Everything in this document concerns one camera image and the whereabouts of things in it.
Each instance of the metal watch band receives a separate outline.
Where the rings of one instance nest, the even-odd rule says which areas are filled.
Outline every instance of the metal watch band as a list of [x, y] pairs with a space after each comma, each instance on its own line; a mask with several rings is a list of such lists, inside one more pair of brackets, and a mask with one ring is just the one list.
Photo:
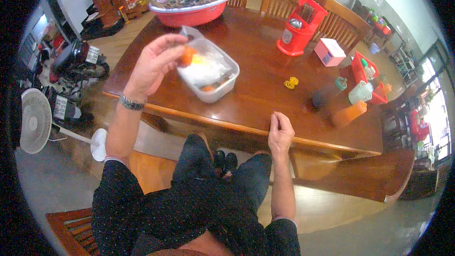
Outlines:
[[125, 97], [125, 95], [123, 95], [123, 93], [121, 94], [120, 99], [118, 100], [118, 102], [123, 107], [125, 107], [125, 108], [127, 108], [129, 110], [134, 110], [134, 111], [142, 110], [144, 108], [144, 105], [145, 105], [145, 104], [140, 104], [138, 102], [129, 100], [127, 97]]

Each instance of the jeans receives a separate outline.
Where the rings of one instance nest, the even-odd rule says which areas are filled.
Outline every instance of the jeans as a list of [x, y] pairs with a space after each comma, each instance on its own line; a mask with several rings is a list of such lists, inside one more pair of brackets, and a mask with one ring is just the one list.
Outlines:
[[[264, 201], [272, 169], [272, 157], [257, 154], [232, 172], [232, 188], [247, 198], [256, 213]], [[216, 178], [215, 167], [205, 141], [196, 134], [188, 135], [174, 170], [172, 185], [186, 179]]]

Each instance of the napkin box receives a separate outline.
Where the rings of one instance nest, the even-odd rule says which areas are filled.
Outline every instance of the napkin box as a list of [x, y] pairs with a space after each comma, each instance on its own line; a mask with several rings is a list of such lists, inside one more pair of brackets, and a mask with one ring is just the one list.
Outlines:
[[320, 39], [314, 51], [325, 66], [337, 66], [346, 57], [346, 54], [334, 39]]

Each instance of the person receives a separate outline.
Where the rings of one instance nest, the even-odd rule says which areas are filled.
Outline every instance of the person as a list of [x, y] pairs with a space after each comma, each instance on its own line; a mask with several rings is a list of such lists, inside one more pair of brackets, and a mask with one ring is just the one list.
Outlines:
[[[129, 156], [147, 97], [177, 66], [187, 38], [168, 34], [142, 50], [106, 138], [105, 166], [92, 204], [92, 229], [103, 255], [300, 255], [288, 151], [289, 119], [271, 114], [270, 154], [259, 152], [218, 178], [203, 134], [190, 134], [169, 189], [144, 195]], [[272, 162], [272, 222], [258, 222]]]

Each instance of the orange fruit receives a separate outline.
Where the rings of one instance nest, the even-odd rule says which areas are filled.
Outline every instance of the orange fruit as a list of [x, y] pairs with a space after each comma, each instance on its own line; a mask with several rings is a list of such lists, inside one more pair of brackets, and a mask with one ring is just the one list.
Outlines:
[[185, 45], [185, 49], [183, 50], [183, 54], [180, 57], [182, 63], [184, 65], [190, 65], [191, 61], [193, 60], [193, 54], [197, 54], [197, 50], [192, 47], [188, 47]]
[[210, 91], [215, 90], [215, 87], [213, 87], [212, 85], [207, 85], [207, 86], [204, 86], [201, 90], [204, 92], [210, 92]]

